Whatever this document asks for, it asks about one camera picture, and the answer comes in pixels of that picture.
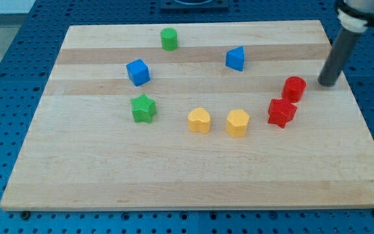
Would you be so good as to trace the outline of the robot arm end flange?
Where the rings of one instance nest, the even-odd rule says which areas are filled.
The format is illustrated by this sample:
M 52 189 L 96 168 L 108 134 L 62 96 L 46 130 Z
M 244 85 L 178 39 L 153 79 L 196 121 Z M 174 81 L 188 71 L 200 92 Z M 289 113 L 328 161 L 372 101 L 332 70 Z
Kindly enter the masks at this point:
M 334 9 L 344 29 L 364 33 L 374 28 L 374 0 L 336 0 Z

